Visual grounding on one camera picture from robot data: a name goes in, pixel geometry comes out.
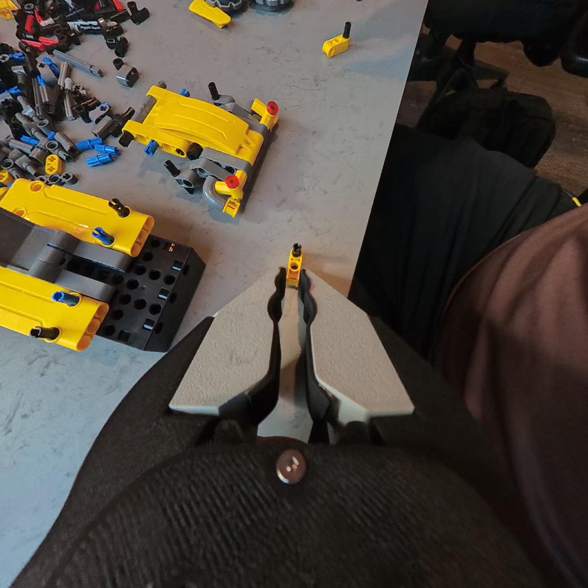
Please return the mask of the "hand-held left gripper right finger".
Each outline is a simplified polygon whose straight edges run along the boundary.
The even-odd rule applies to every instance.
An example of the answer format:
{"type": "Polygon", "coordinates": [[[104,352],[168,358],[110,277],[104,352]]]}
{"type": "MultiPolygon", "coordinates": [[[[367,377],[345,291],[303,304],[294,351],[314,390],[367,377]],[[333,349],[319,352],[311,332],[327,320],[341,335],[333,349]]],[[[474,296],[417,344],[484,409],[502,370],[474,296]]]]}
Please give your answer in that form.
{"type": "Polygon", "coordinates": [[[310,270],[304,305],[307,407],[313,422],[369,423],[415,407],[369,316],[310,270]]]}

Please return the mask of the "person's brown shirt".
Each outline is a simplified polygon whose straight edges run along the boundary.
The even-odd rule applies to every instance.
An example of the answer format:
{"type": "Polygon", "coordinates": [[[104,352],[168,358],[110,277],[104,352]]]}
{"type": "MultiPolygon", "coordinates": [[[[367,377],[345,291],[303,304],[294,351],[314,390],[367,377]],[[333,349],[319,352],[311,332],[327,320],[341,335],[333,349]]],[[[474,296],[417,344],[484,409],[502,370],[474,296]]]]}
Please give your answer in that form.
{"type": "Polygon", "coordinates": [[[587,587],[587,205],[467,272],[433,364],[498,445],[555,565],[587,587]]]}

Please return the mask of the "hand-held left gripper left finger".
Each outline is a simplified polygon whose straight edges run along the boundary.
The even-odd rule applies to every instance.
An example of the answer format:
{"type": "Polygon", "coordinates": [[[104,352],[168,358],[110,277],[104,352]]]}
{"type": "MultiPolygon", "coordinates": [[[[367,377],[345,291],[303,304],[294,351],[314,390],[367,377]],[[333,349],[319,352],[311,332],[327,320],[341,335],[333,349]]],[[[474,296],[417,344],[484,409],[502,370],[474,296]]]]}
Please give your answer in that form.
{"type": "Polygon", "coordinates": [[[212,317],[171,410],[246,422],[269,415],[279,391],[285,277],[285,268],[271,270],[212,317]]]}

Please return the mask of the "yellow curved panel piece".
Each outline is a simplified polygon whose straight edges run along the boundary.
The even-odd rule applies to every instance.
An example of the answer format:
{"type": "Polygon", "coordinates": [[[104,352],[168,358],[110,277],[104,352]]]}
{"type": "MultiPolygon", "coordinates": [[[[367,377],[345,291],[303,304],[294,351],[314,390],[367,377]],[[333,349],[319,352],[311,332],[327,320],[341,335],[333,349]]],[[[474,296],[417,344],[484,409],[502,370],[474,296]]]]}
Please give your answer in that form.
{"type": "Polygon", "coordinates": [[[226,12],[216,5],[209,4],[207,1],[192,1],[188,10],[221,29],[229,26],[232,21],[226,12]]]}

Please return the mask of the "yellow vehicle hood assembly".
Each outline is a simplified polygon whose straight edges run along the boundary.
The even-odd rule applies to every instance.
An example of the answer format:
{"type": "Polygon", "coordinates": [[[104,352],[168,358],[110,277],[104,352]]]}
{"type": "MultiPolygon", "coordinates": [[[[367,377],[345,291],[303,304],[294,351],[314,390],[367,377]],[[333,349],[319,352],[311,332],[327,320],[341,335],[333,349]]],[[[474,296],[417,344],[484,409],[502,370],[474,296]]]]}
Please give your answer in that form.
{"type": "Polygon", "coordinates": [[[209,92],[207,102],[186,91],[172,92],[164,82],[151,86],[142,107],[122,127],[119,144],[139,143],[150,157],[160,152],[188,160],[185,169],[170,159],[164,166],[185,192],[199,192],[212,208],[234,218],[269,146],[279,106],[255,99],[250,108],[241,107],[214,82],[209,92]]]}

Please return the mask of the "black block with yellow panels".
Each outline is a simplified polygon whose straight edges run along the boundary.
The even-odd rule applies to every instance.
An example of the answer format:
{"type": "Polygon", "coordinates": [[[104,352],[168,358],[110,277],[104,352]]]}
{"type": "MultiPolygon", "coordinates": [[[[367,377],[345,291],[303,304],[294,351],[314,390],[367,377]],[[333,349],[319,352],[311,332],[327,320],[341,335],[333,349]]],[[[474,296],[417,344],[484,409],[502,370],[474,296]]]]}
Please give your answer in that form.
{"type": "Polygon", "coordinates": [[[1,187],[1,330],[84,351],[167,352],[205,262],[153,217],[40,179],[1,187]]]}

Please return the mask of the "black office chair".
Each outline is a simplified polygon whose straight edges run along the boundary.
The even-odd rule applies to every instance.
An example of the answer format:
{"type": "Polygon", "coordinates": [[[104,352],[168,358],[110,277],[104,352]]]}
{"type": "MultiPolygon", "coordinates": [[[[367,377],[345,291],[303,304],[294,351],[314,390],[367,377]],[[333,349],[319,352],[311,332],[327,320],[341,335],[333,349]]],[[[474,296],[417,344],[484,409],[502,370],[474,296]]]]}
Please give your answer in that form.
{"type": "Polygon", "coordinates": [[[586,16],[587,1],[429,1],[408,82],[434,82],[433,102],[480,81],[504,87],[509,72],[478,61],[478,45],[520,42],[527,59],[545,67],[586,16]]]}

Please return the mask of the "pile of small building pieces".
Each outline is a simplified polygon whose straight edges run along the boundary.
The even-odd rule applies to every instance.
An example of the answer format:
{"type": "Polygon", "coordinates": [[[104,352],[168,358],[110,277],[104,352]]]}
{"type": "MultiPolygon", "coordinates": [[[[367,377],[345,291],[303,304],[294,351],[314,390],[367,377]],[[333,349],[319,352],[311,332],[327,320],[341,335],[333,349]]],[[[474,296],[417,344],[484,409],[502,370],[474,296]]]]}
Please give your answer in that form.
{"type": "Polygon", "coordinates": [[[109,140],[119,142],[135,109],[118,112],[99,99],[73,78],[89,74],[60,62],[53,50],[81,59],[73,51],[83,37],[102,38],[116,79],[129,65],[123,24],[140,25],[150,16],[136,1],[1,1],[1,20],[16,26],[16,44],[1,42],[1,134],[8,132],[1,136],[1,188],[18,179],[74,185],[77,176],[67,166],[79,157],[97,168],[120,156],[109,140]]]}

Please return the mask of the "grey desk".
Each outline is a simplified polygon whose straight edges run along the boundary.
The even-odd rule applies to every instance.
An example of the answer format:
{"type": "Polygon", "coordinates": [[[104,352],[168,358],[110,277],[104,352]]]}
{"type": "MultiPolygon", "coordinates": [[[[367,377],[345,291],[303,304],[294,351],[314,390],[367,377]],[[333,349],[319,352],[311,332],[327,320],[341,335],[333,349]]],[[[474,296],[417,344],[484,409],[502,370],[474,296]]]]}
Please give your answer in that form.
{"type": "MultiPolygon", "coordinates": [[[[118,162],[73,167],[76,189],[119,197],[154,217],[154,234],[191,246],[206,268],[175,342],[267,270],[293,243],[305,265],[349,291],[426,1],[294,1],[284,12],[250,5],[219,29],[188,1],[138,1],[151,17],[125,24],[132,89],[115,80],[113,54],[86,37],[74,54],[103,79],[75,73],[117,111],[138,108],[151,85],[209,99],[208,84],[248,107],[275,101],[280,118],[246,203],[234,219],[178,189],[134,143],[118,162]],[[349,50],[326,40],[352,23],[349,50]]],[[[161,358],[97,337],[83,352],[1,331],[1,587],[35,552],[106,420],[161,358]]]]}

